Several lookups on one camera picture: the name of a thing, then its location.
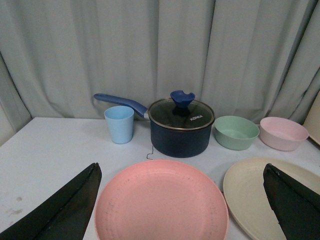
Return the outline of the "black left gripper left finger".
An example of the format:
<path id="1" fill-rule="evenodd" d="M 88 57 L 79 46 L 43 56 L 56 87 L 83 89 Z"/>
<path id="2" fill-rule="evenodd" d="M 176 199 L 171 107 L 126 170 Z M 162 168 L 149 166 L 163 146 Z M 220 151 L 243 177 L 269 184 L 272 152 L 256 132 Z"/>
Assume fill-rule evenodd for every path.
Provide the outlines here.
<path id="1" fill-rule="evenodd" d="M 2 240 L 82 240 L 96 203 L 102 171 L 92 163 L 21 220 Z"/>

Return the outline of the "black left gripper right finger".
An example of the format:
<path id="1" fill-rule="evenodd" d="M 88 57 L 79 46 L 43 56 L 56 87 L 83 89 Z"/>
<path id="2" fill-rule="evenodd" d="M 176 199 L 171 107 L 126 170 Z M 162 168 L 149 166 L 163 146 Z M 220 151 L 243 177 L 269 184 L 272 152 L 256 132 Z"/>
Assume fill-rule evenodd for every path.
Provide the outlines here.
<path id="1" fill-rule="evenodd" d="M 268 163 L 263 170 L 268 203 L 287 240 L 320 238 L 320 195 Z"/>

